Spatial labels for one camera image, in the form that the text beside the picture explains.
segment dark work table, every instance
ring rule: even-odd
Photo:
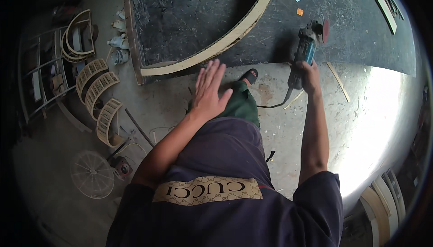
[[[141,53],[138,67],[181,60],[216,41],[248,12],[256,0],[131,0],[131,16]],[[283,62],[293,59],[299,28],[311,20],[330,22],[329,39],[317,47],[317,62],[377,66],[415,76],[416,52],[412,27],[404,16],[390,28],[375,0],[270,0],[256,26],[218,58],[228,66]],[[304,11],[296,14],[297,8]],[[163,76],[146,76],[143,83],[193,73],[197,67]]]

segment sandal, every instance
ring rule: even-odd
[[[246,78],[250,84],[253,84],[258,78],[257,70],[255,70],[254,68],[248,70],[239,80],[241,81],[244,78]]]

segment concrete floor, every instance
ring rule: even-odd
[[[117,19],[116,12],[123,8],[123,0],[84,0],[83,8],[91,9],[92,22],[98,24],[97,58],[105,59],[109,50],[106,41],[119,34],[111,28],[111,22]],[[347,103],[332,72],[326,64],[319,63],[330,142],[328,168],[340,175],[347,212],[366,185],[406,156],[416,131],[425,78],[420,69],[414,78],[371,66],[333,65],[351,98]],[[229,68],[223,83],[237,80],[250,68]],[[250,91],[257,104],[279,103],[287,90],[289,66],[266,64],[254,68],[259,78]],[[131,60],[110,66],[110,70],[121,82],[101,98],[120,100],[152,140],[153,132],[157,141],[161,140],[185,115],[191,98],[188,87],[194,88],[196,75],[140,87],[136,84]],[[293,92],[291,99],[298,93]],[[289,199],[296,190],[299,176],[306,100],[307,95],[303,94],[286,110],[282,107],[259,109],[265,154],[268,156],[275,150],[273,161],[268,162],[272,182],[276,190]],[[68,106],[82,122],[95,129],[96,122],[76,94],[68,97]],[[107,156],[112,149],[99,141],[95,132],[79,132],[58,107],[50,109],[47,115],[46,120],[40,118],[32,125],[32,138],[25,138],[14,148],[17,181],[25,201],[41,231],[56,246],[103,246],[116,211],[113,200],[121,196],[127,182],[116,179],[112,193],[100,200],[81,194],[70,176],[71,158],[82,150]],[[124,109],[119,112],[119,125],[127,132],[135,130]],[[133,140],[146,152],[150,151],[151,147],[138,130]],[[135,146],[123,153],[131,158],[134,170],[145,157]]]

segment wire fan guard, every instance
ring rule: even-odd
[[[101,199],[114,187],[114,175],[107,160],[95,151],[80,152],[71,161],[71,177],[84,195]]]

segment forearm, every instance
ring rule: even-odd
[[[322,92],[308,95],[301,147],[299,185],[311,176],[327,170],[329,138]]]
[[[206,120],[194,110],[187,114],[144,158],[131,183],[155,189],[171,165],[176,162],[179,153],[205,123]]]

